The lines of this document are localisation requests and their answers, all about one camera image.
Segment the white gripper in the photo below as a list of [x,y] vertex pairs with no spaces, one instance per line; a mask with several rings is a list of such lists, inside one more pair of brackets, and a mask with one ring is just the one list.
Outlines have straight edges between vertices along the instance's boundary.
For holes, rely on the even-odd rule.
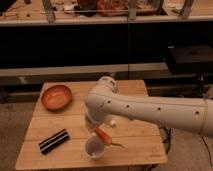
[[106,120],[106,115],[92,115],[90,113],[85,114],[85,127],[89,132],[93,132],[96,128],[98,128],[101,124]]

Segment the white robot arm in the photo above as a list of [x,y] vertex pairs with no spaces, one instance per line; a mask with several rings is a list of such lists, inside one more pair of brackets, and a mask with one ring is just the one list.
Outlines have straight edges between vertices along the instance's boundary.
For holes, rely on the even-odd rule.
[[85,126],[99,127],[109,114],[162,124],[213,138],[213,100],[130,96],[117,93],[117,82],[101,77],[85,98]]

